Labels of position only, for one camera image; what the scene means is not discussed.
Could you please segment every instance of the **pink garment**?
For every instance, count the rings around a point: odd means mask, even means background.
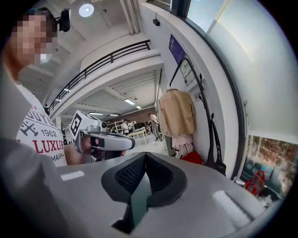
[[[191,144],[192,138],[189,134],[186,134],[184,136],[179,136],[179,137],[172,137],[172,147],[178,147],[180,145],[184,144]]]

